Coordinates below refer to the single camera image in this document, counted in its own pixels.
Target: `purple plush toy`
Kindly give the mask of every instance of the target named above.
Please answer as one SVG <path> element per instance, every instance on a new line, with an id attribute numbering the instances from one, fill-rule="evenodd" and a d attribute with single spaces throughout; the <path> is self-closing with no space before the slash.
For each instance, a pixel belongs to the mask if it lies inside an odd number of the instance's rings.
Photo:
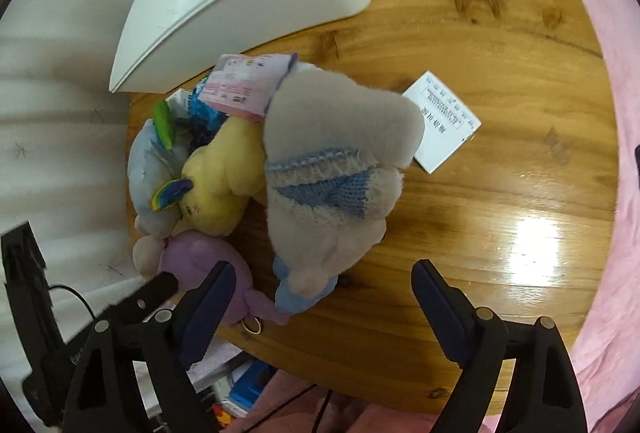
<path id="1" fill-rule="evenodd" d="M 145 236 L 138 240 L 153 239 Z M 288 314 L 278 312 L 265 294 L 254 289 L 254 278 L 249 266 L 240 253 L 223 239 L 204 235 L 199 231 L 183 231 L 175 238 L 167 240 L 164 249 L 160 247 L 134 247 L 136 266 L 157 265 L 157 272 L 171 272 L 178 278 L 178 291 L 185 292 L 196 288 L 219 261 L 228 261 L 236 269 L 236 292 L 229 303 L 222 323 L 232 325 L 247 317 L 257 317 L 273 321 L 278 325 L 286 324 Z"/>

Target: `plush toy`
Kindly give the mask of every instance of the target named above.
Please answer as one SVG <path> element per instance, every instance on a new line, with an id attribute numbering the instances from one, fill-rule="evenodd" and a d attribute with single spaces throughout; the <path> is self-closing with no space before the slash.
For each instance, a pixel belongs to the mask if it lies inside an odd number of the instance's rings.
<path id="1" fill-rule="evenodd" d="M 423 132 L 420 109 L 397 93 L 323 70 L 284 79 L 264 124 L 279 310 L 315 304 L 383 238 Z"/>
<path id="2" fill-rule="evenodd" d="M 264 161 L 262 124 L 229 117 L 214 139 L 185 162 L 181 178 L 156 193 L 151 207 L 171 210 L 177 203 L 194 229 L 227 236 L 242 219 L 251 197 L 266 203 Z"/>
<path id="3" fill-rule="evenodd" d="M 249 266 L 240 253 L 223 239 L 198 231 L 184 231 L 167 240 L 145 236 L 136 243 L 133 260 L 145 278 L 153 277 L 158 272 L 174 274 L 180 293 L 200 286 L 217 262 L 228 261 L 236 270 L 236 292 L 222 323 L 231 325 L 244 318 L 256 317 L 284 325 L 289 318 L 277 311 L 273 301 L 265 294 L 254 289 Z"/>
<path id="4" fill-rule="evenodd" d="M 151 208 L 151 199 L 167 182 L 180 178 L 180 172 L 189 157 L 190 139 L 174 136 L 170 150 L 159 140 L 154 121 L 146 121 L 138 133 L 129 152 L 127 177 L 129 194 L 138 215 L 136 228 L 144 235 L 165 238 L 171 235 L 180 219 L 178 207 L 164 212 Z"/>

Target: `pink fabric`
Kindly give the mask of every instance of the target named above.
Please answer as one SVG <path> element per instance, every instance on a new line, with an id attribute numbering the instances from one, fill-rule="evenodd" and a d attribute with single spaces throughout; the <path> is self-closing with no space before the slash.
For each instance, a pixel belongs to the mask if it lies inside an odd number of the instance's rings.
<path id="1" fill-rule="evenodd" d="M 640 144 L 640 7 L 636 0 L 583 0 L 600 41 L 613 91 L 620 146 L 618 209 L 607 268 L 591 311 L 571 352 L 587 422 L 610 433 L 640 387 L 640 190 L 634 149 Z M 279 373 L 257 408 L 230 429 L 239 433 L 308 383 Z M 326 391 L 315 389 L 285 408 L 257 433 L 310 431 Z M 320 432 L 426 433 L 434 418 L 393 411 L 340 396 Z M 493 430 L 497 417 L 485 420 Z"/>

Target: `white fabric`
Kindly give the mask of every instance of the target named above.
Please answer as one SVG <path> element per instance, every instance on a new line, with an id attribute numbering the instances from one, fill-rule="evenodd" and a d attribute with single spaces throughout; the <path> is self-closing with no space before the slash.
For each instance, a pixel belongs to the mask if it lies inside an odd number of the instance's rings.
<path id="1" fill-rule="evenodd" d="M 129 99 L 108 93 L 132 2 L 13 0 L 0 19 L 0 233 L 29 220 L 49 282 L 76 288 L 96 313 L 142 283 L 127 236 Z M 88 321 L 71 294 L 52 299 L 65 338 Z M 0 352 L 4 383 L 46 431 L 20 389 L 29 366 L 4 289 Z"/>

